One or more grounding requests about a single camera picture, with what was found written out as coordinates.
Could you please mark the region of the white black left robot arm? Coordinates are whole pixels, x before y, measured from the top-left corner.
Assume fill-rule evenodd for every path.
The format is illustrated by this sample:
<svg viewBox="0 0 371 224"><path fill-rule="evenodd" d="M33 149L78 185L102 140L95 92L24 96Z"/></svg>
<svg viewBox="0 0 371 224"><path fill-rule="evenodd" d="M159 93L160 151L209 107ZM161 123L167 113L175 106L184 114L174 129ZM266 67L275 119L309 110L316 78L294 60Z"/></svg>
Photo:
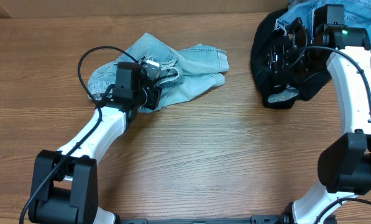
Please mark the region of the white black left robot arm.
<svg viewBox="0 0 371 224"><path fill-rule="evenodd" d="M37 155L25 206L32 223L120 222L118 215L98 205L98 164L141 106L151 110L158 106L160 71L160 64L151 60L118 63L116 81L108 86L87 125L57 151Z"/></svg>

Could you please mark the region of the light blue denim shorts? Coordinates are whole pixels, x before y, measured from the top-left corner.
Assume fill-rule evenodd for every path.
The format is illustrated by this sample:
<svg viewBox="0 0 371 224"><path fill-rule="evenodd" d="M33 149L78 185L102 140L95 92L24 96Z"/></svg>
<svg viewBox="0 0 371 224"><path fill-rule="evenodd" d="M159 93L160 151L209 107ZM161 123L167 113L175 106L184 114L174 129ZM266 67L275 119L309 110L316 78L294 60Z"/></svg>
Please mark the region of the light blue denim shorts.
<svg viewBox="0 0 371 224"><path fill-rule="evenodd" d="M203 44L175 50L149 33L126 52L137 60L144 58L161 65L158 85L162 94L158 110L191 101L210 88L222 86L223 73L229 70L225 50Z"/></svg>

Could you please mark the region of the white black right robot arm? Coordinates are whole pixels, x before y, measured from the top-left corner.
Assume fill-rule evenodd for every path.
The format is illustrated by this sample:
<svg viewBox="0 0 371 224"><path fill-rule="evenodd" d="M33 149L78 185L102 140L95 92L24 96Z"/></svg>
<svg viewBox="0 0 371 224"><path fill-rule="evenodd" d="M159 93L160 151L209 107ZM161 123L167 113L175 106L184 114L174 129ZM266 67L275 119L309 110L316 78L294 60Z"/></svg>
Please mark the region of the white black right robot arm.
<svg viewBox="0 0 371 224"><path fill-rule="evenodd" d="M269 223L335 223L334 211L371 191L371 38L367 23L346 22L359 8L309 1L271 12L258 26L251 69L267 108L289 109L333 82L340 138L318 159L318 181Z"/></svg>

